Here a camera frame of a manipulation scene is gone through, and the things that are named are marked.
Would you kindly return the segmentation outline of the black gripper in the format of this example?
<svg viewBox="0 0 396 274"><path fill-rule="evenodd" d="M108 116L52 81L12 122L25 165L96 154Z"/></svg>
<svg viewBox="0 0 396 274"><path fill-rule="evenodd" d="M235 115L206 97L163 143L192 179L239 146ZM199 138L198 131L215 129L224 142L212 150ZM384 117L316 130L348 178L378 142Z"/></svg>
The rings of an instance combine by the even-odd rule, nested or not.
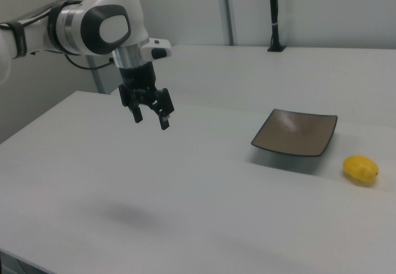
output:
<svg viewBox="0 0 396 274"><path fill-rule="evenodd" d="M120 68L119 71L123 80L119 86L121 103L129 108L135 123L143 120L139 105L145 105L157 114L162 130L169 128L168 119L174 111L174 106L168 89L160 90L155 86L153 64L148 62L135 68Z"/></svg>

